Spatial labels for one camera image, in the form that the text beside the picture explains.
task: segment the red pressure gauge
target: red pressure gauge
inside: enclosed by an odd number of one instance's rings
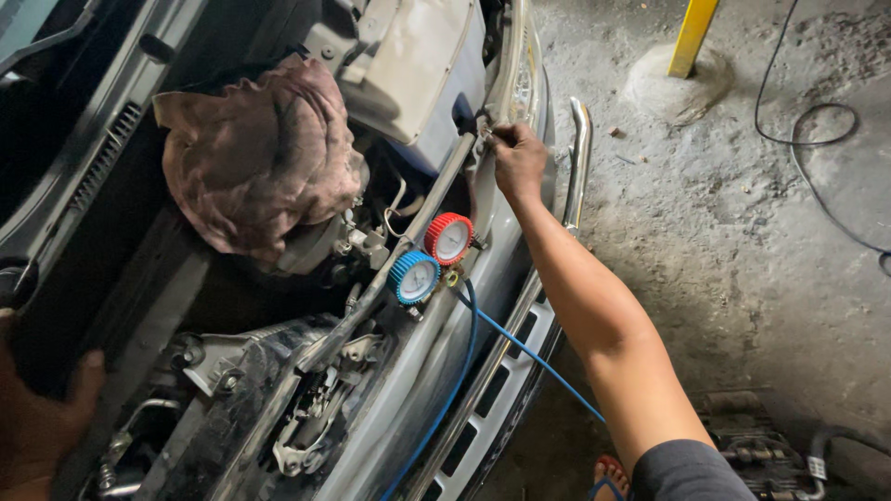
[[[427,253],[440,265],[447,267],[457,262],[470,247],[473,225],[466,217],[446,212],[433,219],[424,235]]]

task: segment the hand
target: hand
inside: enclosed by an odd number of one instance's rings
[[[39,397],[16,374],[7,346],[14,314],[0,309],[0,499],[48,498],[56,466],[93,417],[103,357],[95,350],[81,358],[65,402]]]
[[[495,181],[511,203],[542,200],[548,150],[529,125],[497,126],[486,139],[495,150]]]

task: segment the dirty floor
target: dirty floor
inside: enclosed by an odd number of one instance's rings
[[[772,386],[829,422],[888,436],[891,278],[875,251],[821,214],[788,148],[753,127],[789,4],[719,6],[707,43],[733,67],[732,90],[695,124],[669,127],[641,115],[623,87],[638,58],[674,41],[685,1],[535,0],[558,153],[571,144],[568,98],[578,96],[595,127],[581,240],[650,313],[688,392]],[[803,0],[792,22],[763,127],[785,138],[812,104],[854,106],[854,138],[802,160],[840,219],[891,247],[891,2]],[[843,130],[846,119],[819,114],[803,139]],[[565,183],[568,159],[561,169]],[[556,367],[586,389],[568,347]],[[477,499],[520,501],[524,487],[530,500],[584,499],[605,450],[605,429],[549,379]]]

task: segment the headlight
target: headlight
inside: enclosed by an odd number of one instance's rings
[[[511,6],[511,57],[502,70],[511,72],[512,78],[506,78],[511,86],[506,93],[507,110],[503,116],[510,123],[525,121],[535,129],[542,92],[541,46],[529,2],[514,0]]]

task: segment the pink rag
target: pink rag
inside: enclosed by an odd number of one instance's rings
[[[220,96],[169,92],[153,99],[170,134],[164,176],[198,233],[215,249],[275,262],[295,225],[353,206],[362,155],[331,73],[293,54]]]

